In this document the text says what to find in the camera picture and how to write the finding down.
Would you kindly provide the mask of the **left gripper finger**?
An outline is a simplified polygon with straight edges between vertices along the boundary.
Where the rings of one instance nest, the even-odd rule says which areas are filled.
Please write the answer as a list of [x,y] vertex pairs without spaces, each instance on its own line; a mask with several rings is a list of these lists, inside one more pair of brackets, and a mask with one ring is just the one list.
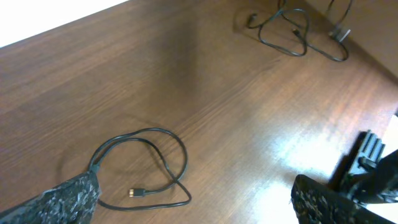
[[88,171],[1,212],[1,223],[90,223],[101,195]]

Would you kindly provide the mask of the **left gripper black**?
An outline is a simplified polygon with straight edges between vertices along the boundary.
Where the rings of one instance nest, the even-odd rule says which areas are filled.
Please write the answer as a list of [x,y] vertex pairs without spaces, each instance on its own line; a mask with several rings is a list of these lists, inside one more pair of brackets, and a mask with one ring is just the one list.
[[397,203],[397,151],[383,156],[385,147],[372,131],[359,134],[352,158],[345,165],[339,194],[306,175],[297,175],[291,202],[298,222],[393,224],[357,204]]

